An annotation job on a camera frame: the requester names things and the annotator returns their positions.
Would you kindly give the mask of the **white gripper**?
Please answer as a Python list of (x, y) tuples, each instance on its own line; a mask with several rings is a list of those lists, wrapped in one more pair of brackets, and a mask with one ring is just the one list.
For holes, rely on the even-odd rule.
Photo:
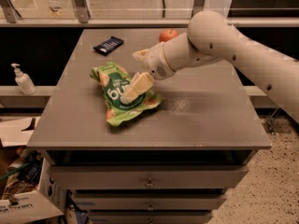
[(136, 73), (129, 87), (121, 95), (123, 104), (130, 104), (139, 95), (148, 91), (154, 84), (154, 79), (164, 80), (175, 74), (164, 56), (164, 42), (150, 49), (142, 49), (133, 53), (135, 60), (142, 62), (147, 72)]

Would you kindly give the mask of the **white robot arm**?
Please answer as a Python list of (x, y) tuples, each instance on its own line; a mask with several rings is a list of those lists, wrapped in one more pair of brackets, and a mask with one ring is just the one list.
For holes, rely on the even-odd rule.
[(221, 58), (299, 122), (299, 61), (249, 39), (215, 11), (197, 13), (185, 33), (136, 51), (133, 57), (153, 80)]

